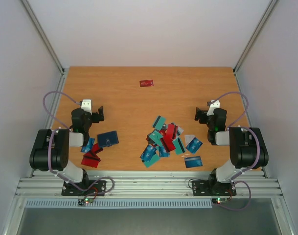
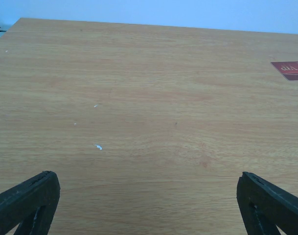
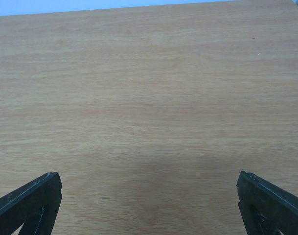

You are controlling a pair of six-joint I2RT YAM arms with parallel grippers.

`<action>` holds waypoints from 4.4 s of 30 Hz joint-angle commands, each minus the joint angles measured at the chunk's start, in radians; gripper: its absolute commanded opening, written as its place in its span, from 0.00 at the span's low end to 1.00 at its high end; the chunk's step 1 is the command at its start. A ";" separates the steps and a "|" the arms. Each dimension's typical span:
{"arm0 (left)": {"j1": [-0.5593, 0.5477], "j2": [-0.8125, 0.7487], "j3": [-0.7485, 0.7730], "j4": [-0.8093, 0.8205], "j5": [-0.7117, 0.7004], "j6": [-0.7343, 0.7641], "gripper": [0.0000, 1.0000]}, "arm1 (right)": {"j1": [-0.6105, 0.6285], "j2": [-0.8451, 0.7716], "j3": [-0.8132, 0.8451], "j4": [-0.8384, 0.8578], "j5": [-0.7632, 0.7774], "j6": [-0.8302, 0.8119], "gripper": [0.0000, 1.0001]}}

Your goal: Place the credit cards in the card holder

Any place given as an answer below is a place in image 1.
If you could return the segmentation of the dark blue card holder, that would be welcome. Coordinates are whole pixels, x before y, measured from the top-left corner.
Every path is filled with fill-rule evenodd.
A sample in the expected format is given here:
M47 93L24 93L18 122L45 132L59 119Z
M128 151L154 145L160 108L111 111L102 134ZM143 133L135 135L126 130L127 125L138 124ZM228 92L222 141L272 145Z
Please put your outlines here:
M97 143L99 147L110 147L112 145L118 144L118 135L117 131L110 131L97 135Z

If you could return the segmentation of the teal card top pile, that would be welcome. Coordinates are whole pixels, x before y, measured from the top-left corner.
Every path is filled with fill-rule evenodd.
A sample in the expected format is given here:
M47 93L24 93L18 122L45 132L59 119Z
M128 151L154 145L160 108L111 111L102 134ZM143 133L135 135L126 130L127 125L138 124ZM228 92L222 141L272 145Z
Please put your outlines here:
M162 116L157 116L157 118L155 119L152 127L156 130L161 130L162 127L164 126L165 124L165 121L166 121L166 118L162 117Z

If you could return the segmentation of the blue VIP card pile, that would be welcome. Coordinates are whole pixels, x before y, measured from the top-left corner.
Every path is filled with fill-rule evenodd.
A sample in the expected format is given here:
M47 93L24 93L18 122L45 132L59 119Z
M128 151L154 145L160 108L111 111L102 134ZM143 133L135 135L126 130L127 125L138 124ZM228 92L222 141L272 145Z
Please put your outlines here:
M152 157L155 155L156 153L156 148L149 144L146 146L146 148L144 149L143 153L140 156L140 159L142 162L148 162L152 159Z

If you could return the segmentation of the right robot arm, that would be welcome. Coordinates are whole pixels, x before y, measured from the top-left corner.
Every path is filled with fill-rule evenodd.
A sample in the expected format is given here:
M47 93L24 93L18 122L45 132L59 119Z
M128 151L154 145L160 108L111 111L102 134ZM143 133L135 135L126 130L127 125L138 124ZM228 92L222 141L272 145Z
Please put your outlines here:
M261 131L255 127L226 127L227 111L221 108L195 111L195 120L208 127L212 145L228 146L229 160L214 169L206 181L209 194L219 195L232 189L232 183L251 169L268 164L269 155Z

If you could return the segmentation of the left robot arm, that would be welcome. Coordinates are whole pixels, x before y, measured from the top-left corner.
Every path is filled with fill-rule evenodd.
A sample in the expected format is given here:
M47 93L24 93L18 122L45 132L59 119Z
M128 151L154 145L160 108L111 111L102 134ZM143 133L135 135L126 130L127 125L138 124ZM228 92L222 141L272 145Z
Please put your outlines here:
M29 164L34 170L49 171L64 180L80 195L87 194L92 185L87 172L69 160L70 147L85 147L89 143L92 124L104 121L104 108L89 112L83 108L71 112L72 126L65 129L38 131Z

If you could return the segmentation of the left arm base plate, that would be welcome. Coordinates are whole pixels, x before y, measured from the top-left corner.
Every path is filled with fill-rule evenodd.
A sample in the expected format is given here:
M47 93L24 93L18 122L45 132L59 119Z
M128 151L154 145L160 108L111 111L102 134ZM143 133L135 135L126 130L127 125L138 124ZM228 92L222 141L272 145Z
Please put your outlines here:
M107 184L105 180L100 180L96 182L92 187L88 187L93 183L93 180L88 180L88 182L81 182L74 186L73 184L63 183L62 186L62 196L86 196L88 194L95 195L95 190L97 190L97 195L104 196L105 190L107 189Z

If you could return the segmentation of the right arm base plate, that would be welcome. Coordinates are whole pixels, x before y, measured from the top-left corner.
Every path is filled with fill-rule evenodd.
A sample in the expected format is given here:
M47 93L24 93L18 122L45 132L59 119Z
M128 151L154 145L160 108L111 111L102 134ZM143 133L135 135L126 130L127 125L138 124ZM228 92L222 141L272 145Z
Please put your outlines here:
M193 180L192 191L194 196L236 196L236 190L231 184L216 182L213 185L208 180Z

